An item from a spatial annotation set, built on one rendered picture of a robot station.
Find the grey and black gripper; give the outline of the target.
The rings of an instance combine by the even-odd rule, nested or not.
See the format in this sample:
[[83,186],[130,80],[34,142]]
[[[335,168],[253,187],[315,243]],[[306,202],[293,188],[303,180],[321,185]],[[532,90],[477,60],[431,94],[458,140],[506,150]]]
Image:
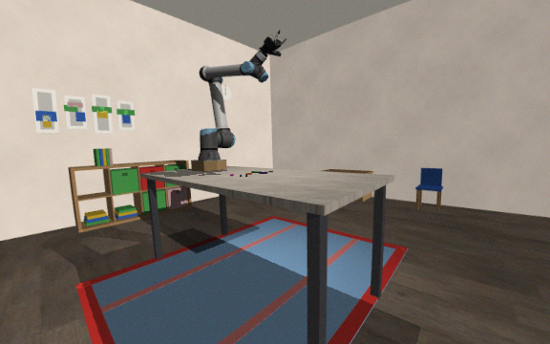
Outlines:
[[259,48],[260,51],[263,53],[263,55],[265,55],[266,57],[268,57],[268,55],[267,55],[268,51],[271,50],[273,52],[273,51],[277,50],[278,48],[280,48],[286,42],[286,39],[284,39],[283,41],[281,41],[280,39],[276,39],[279,34],[280,34],[280,30],[278,30],[277,33],[273,32],[272,33],[272,36],[273,36],[272,39],[268,36],[266,38],[266,40],[264,41],[263,46]]

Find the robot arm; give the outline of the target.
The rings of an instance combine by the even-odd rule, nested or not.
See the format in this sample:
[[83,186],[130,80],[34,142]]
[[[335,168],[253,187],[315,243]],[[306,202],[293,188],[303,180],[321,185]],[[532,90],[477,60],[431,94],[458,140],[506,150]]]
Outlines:
[[262,66],[266,60],[267,57],[258,50],[250,61],[245,61],[243,64],[211,67],[210,69],[208,69],[209,66],[200,68],[200,77],[202,79],[209,79],[206,81],[209,82],[214,119],[217,128],[200,130],[201,151],[198,157],[199,161],[220,160],[221,157],[218,148],[230,148],[235,144],[236,140],[235,135],[231,133],[230,128],[227,126],[221,92],[223,78],[220,76],[250,75],[263,83],[268,79],[268,73]]

